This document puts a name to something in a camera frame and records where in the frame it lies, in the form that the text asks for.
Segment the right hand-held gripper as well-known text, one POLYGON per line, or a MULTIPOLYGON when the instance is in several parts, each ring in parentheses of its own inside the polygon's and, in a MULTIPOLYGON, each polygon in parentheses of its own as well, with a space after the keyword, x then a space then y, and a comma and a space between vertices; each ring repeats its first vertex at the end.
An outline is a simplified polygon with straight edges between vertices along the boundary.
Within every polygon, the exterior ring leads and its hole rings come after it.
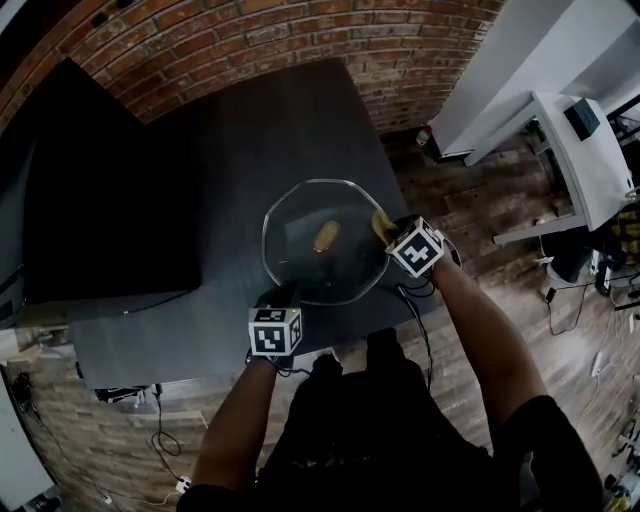
POLYGON ((455 245, 420 215, 409 215, 395 222, 396 239, 385 252, 412 278, 426 277, 444 255, 456 265, 460 256, 455 245))

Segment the dark blue box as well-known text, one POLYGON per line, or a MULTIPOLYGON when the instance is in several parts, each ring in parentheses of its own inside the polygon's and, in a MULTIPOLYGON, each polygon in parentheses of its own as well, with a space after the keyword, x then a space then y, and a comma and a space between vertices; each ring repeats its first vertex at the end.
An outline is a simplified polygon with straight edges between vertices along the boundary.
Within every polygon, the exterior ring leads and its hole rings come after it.
POLYGON ((590 138, 600 125, 600 121, 590 103, 582 98, 564 111, 564 116, 580 141, 590 138))

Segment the yellow sponge cloth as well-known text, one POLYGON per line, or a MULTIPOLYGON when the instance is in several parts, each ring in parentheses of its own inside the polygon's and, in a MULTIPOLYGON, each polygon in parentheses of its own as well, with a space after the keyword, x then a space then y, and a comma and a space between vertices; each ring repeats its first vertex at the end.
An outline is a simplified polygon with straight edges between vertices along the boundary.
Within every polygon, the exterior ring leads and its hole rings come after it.
POLYGON ((371 227, 385 247, 388 247, 400 233, 398 226, 392 222, 383 210, 376 210, 371 217, 371 227))

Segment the white desk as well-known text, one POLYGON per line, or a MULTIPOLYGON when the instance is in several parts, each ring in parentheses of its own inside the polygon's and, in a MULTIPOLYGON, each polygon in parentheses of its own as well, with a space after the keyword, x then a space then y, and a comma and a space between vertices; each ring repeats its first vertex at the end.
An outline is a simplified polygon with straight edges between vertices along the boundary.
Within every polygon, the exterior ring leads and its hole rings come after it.
POLYGON ((481 139, 464 163, 472 166, 495 148, 536 120, 553 151, 567 186, 574 213, 543 224, 497 235, 496 245, 586 227, 600 228, 627 203, 634 188, 631 171, 600 105, 586 103, 599 121, 594 133, 581 141, 564 115, 580 99, 557 93, 533 92, 525 107, 489 136, 481 139))

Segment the black mini fridge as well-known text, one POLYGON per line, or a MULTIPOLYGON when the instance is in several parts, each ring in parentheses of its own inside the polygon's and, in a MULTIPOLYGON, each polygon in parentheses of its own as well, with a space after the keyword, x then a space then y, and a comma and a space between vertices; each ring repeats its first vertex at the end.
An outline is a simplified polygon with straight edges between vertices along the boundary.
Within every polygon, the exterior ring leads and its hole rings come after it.
POLYGON ((0 134, 0 330, 120 316, 201 283, 187 176, 72 60, 0 134))

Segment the white wooden shelf unit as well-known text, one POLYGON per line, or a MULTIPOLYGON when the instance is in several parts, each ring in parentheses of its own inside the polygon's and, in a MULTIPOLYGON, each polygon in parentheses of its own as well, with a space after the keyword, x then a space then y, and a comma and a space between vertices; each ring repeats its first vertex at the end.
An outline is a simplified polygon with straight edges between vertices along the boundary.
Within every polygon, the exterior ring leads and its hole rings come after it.
POLYGON ((0 330, 0 365, 61 358, 68 344, 68 327, 22 327, 0 330))

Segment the clear glass plate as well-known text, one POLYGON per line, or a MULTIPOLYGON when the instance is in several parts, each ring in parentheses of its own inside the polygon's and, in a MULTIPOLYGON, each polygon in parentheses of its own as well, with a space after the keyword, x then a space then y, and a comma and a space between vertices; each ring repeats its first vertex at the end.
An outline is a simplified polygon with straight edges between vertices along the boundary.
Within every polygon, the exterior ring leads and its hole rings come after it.
POLYGON ((262 228, 262 260, 278 285, 293 284, 307 305, 338 306, 364 296, 387 270, 389 258, 372 225, 381 210, 359 185, 309 179, 269 208, 262 228))

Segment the person's right forearm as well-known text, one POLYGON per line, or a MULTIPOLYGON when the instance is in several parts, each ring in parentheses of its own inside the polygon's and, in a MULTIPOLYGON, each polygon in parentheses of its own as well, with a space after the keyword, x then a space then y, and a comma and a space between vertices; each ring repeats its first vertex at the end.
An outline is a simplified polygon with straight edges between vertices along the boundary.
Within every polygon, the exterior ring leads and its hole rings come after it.
POLYGON ((527 401, 547 394, 525 339, 449 255, 433 269, 465 355, 479 381, 489 425, 499 429, 527 401))

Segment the person's black clothing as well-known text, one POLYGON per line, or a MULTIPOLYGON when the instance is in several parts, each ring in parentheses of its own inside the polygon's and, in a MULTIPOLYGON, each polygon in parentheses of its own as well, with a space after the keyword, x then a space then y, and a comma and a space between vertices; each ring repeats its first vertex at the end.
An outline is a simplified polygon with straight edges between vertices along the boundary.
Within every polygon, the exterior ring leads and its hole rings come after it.
POLYGON ((395 333, 368 338, 367 366, 318 359, 265 465, 240 490, 194 483, 176 512, 603 512, 600 476, 549 396, 535 397, 485 449, 432 399, 395 333))

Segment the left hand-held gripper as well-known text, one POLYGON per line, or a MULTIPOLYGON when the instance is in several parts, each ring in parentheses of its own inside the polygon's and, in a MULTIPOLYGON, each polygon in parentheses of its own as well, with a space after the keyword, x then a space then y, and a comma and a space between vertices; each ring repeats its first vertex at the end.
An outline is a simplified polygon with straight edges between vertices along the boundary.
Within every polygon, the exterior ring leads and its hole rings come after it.
POLYGON ((248 334, 254 356, 290 356, 303 338, 299 286, 289 282, 260 295, 248 313, 248 334))

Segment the person's left forearm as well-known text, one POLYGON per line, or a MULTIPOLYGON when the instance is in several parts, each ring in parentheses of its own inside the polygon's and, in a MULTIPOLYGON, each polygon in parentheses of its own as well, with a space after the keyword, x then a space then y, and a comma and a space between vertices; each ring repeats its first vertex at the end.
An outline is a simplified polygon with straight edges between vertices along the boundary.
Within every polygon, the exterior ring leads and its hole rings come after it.
POLYGON ((276 382, 276 367, 261 358, 245 367, 211 420, 192 484, 240 492, 254 481, 276 382))

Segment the black white patterned bag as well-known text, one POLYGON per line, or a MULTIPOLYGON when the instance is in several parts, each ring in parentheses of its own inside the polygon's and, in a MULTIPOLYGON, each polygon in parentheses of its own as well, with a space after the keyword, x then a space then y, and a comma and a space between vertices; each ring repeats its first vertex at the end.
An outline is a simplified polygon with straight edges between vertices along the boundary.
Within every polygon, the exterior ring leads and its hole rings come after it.
POLYGON ((105 388, 96 389, 94 394, 99 401, 115 404, 126 399, 132 399, 134 406, 147 401, 147 395, 157 396, 162 392, 162 387, 158 385, 151 386, 134 386, 131 388, 105 388))

